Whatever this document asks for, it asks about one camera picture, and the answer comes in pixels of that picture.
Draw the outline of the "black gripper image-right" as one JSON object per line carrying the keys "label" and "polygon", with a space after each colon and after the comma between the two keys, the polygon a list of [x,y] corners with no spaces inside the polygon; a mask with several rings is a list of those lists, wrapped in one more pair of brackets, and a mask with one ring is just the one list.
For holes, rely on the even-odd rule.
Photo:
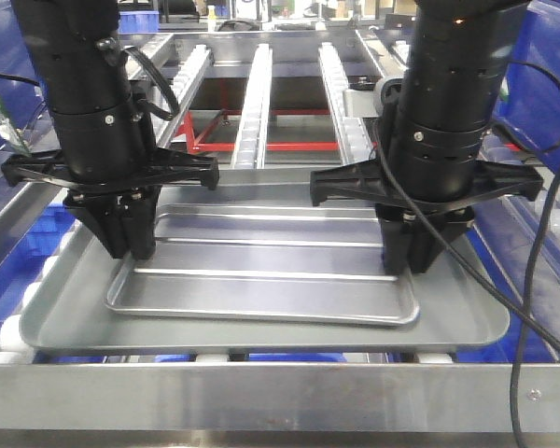
{"label": "black gripper image-right", "polygon": [[[511,194],[530,201],[541,190],[541,176],[530,166],[475,161],[458,164],[422,162],[408,167],[399,184],[428,217],[437,217]],[[393,187],[378,160],[367,160],[310,176],[310,197],[314,206],[329,199],[362,200],[375,205],[384,243],[385,272],[401,275],[409,264],[412,273],[425,273],[444,247],[423,224],[413,230],[402,214],[411,207]],[[449,244],[467,230],[464,220],[430,220]]]}

